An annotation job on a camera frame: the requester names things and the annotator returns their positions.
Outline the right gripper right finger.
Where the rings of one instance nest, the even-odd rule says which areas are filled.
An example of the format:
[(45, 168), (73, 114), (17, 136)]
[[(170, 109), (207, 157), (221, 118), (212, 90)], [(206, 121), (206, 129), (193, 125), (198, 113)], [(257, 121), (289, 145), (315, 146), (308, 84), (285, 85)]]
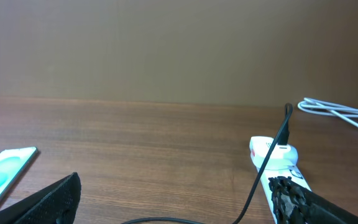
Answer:
[(278, 224), (358, 224), (358, 216), (295, 183), (270, 177), (272, 213)]

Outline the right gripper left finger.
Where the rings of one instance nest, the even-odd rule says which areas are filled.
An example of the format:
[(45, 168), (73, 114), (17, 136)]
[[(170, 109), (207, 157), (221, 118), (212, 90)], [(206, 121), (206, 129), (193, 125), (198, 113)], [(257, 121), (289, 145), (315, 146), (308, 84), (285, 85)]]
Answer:
[(81, 197), (74, 172), (0, 211), (0, 224), (73, 224)]

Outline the teal screen Galaxy smartphone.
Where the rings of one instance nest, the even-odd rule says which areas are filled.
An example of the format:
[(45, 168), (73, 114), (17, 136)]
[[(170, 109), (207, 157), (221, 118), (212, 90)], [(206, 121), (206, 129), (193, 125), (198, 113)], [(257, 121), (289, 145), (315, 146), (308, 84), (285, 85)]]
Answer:
[(0, 201), (38, 153), (36, 147), (5, 149), (0, 152)]

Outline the white USB charger plug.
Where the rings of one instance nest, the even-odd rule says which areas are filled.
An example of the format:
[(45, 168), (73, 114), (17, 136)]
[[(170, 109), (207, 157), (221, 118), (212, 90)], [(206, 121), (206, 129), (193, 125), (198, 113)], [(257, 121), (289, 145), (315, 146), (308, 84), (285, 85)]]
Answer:
[[(270, 143), (258, 144), (251, 150), (252, 162), (257, 168), (261, 168), (270, 149)], [(291, 146), (276, 145), (272, 151), (265, 169), (280, 170), (295, 166), (298, 162), (298, 152)]]

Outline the white power strip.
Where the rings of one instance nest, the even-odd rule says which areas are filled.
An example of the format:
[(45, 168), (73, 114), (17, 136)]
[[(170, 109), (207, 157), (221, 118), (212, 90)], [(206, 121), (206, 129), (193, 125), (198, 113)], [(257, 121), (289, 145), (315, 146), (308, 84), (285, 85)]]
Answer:
[[(270, 143), (272, 145), (273, 143), (273, 138), (271, 137), (267, 137), (267, 136), (253, 136), (250, 139), (250, 144), (249, 144), (249, 148), (250, 148), (250, 158), (252, 160), (252, 156), (251, 156), (251, 150), (253, 149), (254, 146), (258, 145), (258, 144), (265, 144), (265, 143)], [(272, 202), (272, 191), (269, 188), (269, 178), (271, 177), (278, 177), (278, 176), (283, 176), (283, 177), (291, 177), (291, 180), (294, 181), (295, 183), (301, 185), (302, 187), (311, 190), (311, 188), (309, 187), (307, 181), (305, 180), (305, 178), (303, 177), (302, 173), (300, 172), (299, 168), (297, 168), (297, 166), (290, 166), (286, 169), (280, 169), (280, 170), (267, 170), (265, 169), (263, 174), (261, 175), (260, 178), (260, 182), (262, 184), (262, 187), (264, 189), (265, 192), (265, 196), (267, 198), (268, 201), (268, 205), (270, 208), (270, 211), (273, 215), (273, 219), (275, 221), (275, 223), (277, 223), (277, 219), (275, 218), (275, 215), (273, 213), (273, 202)]]

